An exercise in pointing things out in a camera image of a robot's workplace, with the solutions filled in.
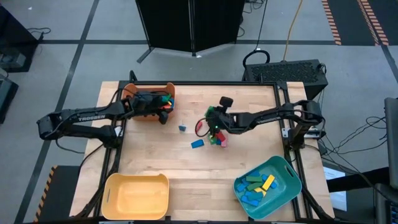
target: wooden tabletop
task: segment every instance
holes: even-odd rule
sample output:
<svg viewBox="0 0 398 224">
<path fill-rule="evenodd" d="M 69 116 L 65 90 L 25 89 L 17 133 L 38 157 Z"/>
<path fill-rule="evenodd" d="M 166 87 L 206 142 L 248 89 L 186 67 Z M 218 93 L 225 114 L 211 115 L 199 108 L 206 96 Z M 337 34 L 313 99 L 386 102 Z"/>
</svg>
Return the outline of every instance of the wooden tabletop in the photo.
<svg viewBox="0 0 398 224">
<path fill-rule="evenodd" d="M 103 82 L 97 106 L 107 105 L 117 87 L 118 82 Z M 166 175 L 170 180 L 167 215 L 171 215 L 172 220 L 247 220 L 248 216 L 233 193 L 233 182 L 270 157 L 284 156 L 279 123 L 262 124 L 241 135 L 227 134 L 226 148 L 210 145 L 205 138 L 203 147 L 192 149 L 190 144 L 198 140 L 194 132 L 196 122 L 209 106 L 217 106 L 222 96 L 234 100 L 228 110 L 230 113 L 257 112 L 276 106 L 273 87 L 175 87 L 175 116 L 167 124 L 132 119 L 127 122 L 119 173 Z M 288 91 L 291 102 L 306 99 L 302 83 L 288 83 Z M 109 123 L 94 121 L 93 126 Z M 178 130 L 182 123 L 187 127 L 184 133 Z M 317 146 L 315 140 L 305 143 Z M 99 140 L 90 139 L 85 155 L 100 144 Z M 104 154 L 105 150 L 100 149 L 81 169 L 70 215 L 80 212 L 98 188 Z M 327 214 L 334 217 L 320 153 L 307 147 L 301 150 L 301 155 L 309 191 Z M 298 200 L 301 216 L 305 217 L 301 194 Z M 265 220 L 294 221 L 292 203 L 287 203 Z"/>
</svg>

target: yellow cable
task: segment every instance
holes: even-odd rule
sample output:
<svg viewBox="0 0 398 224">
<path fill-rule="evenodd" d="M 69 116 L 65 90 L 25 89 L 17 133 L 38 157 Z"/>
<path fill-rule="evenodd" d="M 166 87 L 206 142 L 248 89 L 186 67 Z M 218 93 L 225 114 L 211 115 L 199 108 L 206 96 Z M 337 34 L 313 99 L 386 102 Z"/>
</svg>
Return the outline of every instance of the yellow cable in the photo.
<svg viewBox="0 0 398 224">
<path fill-rule="evenodd" d="M 290 33 L 292 31 L 292 28 L 293 28 L 293 25 L 294 25 L 294 21 L 296 21 L 296 17 L 299 14 L 299 10 L 301 8 L 302 3 L 303 3 L 303 0 L 300 0 L 300 4 L 298 5 L 297 11 L 296 11 L 296 15 L 294 15 L 292 25 L 290 25 L 289 34 L 287 35 L 287 41 L 286 41 L 286 47 L 285 47 L 285 53 L 284 53 L 284 59 L 283 60 L 285 60 L 285 58 L 286 58 L 287 46 L 289 45 L 289 39 L 290 39 Z"/>
</svg>

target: teal bin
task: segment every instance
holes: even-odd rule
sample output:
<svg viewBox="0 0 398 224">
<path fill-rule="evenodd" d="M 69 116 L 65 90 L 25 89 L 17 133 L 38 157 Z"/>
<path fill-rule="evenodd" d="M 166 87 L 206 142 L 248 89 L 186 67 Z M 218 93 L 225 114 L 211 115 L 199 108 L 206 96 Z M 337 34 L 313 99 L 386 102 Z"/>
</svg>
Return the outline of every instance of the teal bin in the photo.
<svg viewBox="0 0 398 224">
<path fill-rule="evenodd" d="M 275 177 L 274 182 L 277 184 L 275 189 L 269 188 L 266 196 L 261 199 L 258 206 L 253 206 L 241 201 L 241 197 L 245 194 L 247 189 L 238 192 L 238 185 L 242 183 L 247 175 L 253 171 L 259 171 L 260 174 L 270 175 Z M 255 169 L 249 171 L 241 177 L 238 177 L 234 182 L 234 192 L 242 205 L 244 211 L 253 219 L 263 219 L 276 211 L 278 208 L 291 201 L 301 192 L 301 181 L 297 177 L 296 172 L 287 163 L 287 161 L 280 156 L 273 156 L 265 163 L 259 165 Z"/>
</svg>

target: floor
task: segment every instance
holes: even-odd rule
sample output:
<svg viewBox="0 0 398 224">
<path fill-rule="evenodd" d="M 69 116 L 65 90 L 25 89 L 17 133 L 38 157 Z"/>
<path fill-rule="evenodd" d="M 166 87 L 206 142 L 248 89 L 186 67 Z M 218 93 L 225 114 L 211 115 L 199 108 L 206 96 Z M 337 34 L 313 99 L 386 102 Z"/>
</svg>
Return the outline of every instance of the floor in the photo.
<svg viewBox="0 0 398 224">
<path fill-rule="evenodd" d="M 285 40 L 298 1 L 269 0 L 262 40 Z M 45 40 L 144 40 L 135 1 L 131 0 L 0 0 L 26 28 L 50 27 Z M 262 10 L 243 14 L 242 40 L 256 40 Z M 92 22 L 87 23 L 90 11 Z M 304 0 L 291 35 L 292 40 L 333 40 L 322 4 Z M 201 58 L 171 50 L 155 49 L 141 64 L 136 60 L 147 50 L 145 44 L 42 44 L 27 73 L 12 73 L 10 79 L 19 91 L 8 116 L 0 126 L 0 222 L 13 223 L 32 176 L 43 142 L 37 134 L 36 121 L 45 114 L 62 108 L 95 106 L 102 81 L 127 80 L 134 70 L 139 80 L 235 80 L 241 79 L 243 57 L 255 45 L 223 45 L 200 52 Z M 271 55 L 271 62 L 282 60 L 284 45 L 260 45 Z M 388 47 L 398 60 L 398 46 Z M 334 145 L 368 116 L 384 116 L 384 98 L 398 97 L 397 80 L 380 46 L 290 45 L 286 60 L 317 58 L 327 65 L 329 85 L 323 99 L 326 131 Z M 248 63 L 260 63 L 255 56 Z M 76 69 L 72 63 L 77 62 Z M 61 90 L 70 86 L 62 105 Z M 350 141 L 341 152 L 376 146 L 384 130 L 368 129 Z M 62 139 L 65 147 L 84 151 L 86 141 Z M 337 156 L 337 162 L 347 166 Z M 31 222 L 44 189 L 50 168 L 55 165 L 79 165 L 82 155 L 65 152 L 51 143 L 37 184 L 29 186 L 32 198 L 25 222 Z M 345 154 L 344 158 L 360 171 L 384 167 L 386 145 L 370 151 Z"/>
</svg>

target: yellow bin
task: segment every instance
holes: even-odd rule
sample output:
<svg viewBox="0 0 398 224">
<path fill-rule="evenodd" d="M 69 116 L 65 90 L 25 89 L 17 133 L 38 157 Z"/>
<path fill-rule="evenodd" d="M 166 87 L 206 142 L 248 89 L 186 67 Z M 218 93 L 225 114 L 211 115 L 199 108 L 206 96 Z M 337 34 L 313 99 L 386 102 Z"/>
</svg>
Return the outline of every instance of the yellow bin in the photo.
<svg viewBox="0 0 398 224">
<path fill-rule="evenodd" d="M 108 220 L 158 220 L 168 206 L 165 175 L 112 174 L 105 183 L 101 211 Z"/>
</svg>

